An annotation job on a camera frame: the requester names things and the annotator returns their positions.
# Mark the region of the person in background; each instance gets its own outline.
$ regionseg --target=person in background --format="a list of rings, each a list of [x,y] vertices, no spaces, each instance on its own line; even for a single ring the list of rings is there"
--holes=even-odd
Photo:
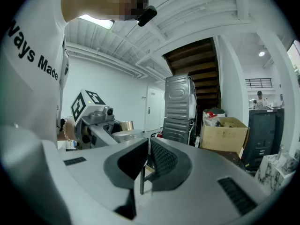
[[[256,101],[257,101],[258,107],[265,107],[266,105],[268,105],[268,100],[263,97],[262,91],[258,91],[257,96],[258,96],[258,99]]]

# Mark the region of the white door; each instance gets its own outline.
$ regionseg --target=white door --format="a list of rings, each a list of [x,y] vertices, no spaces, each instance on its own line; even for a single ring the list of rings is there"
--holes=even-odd
[[[146,113],[147,113],[146,131],[160,129],[160,120],[161,120],[160,103],[161,103],[160,91],[149,87],[147,107],[146,107]]]

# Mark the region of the fluorescent light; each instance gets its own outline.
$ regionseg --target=fluorescent light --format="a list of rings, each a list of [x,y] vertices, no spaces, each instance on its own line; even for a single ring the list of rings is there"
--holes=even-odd
[[[82,15],[79,18],[89,21],[91,23],[95,23],[101,27],[108,29],[108,30],[111,29],[113,26],[113,21],[111,21],[111,20],[100,20],[100,19],[93,18],[87,14]]]

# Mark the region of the person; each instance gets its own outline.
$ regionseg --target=person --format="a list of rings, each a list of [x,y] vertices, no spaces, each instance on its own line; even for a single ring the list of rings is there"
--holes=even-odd
[[[258,107],[264,107],[264,106],[268,105],[268,100],[263,97],[262,91],[258,91],[257,96],[258,96],[258,99],[256,102],[257,102]]]
[[[143,14],[147,6],[148,0],[26,0],[0,45],[0,122],[17,124],[54,144],[76,139],[74,120],[60,121],[57,115],[61,83],[68,73],[68,62],[62,69],[68,57],[66,25],[85,14],[129,20]]]

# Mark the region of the black machine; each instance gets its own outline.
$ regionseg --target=black machine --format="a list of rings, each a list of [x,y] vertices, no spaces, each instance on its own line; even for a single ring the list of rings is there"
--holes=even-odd
[[[137,24],[140,27],[143,27],[146,25],[146,23],[148,23],[153,17],[155,17],[157,15],[157,11],[155,9],[155,7],[153,6],[149,6],[148,9],[137,18]]]
[[[284,109],[254,109],[249,111],[250,133],[243,153],[247,170],[256,171],[263,156],[277,154],[283,132]]]

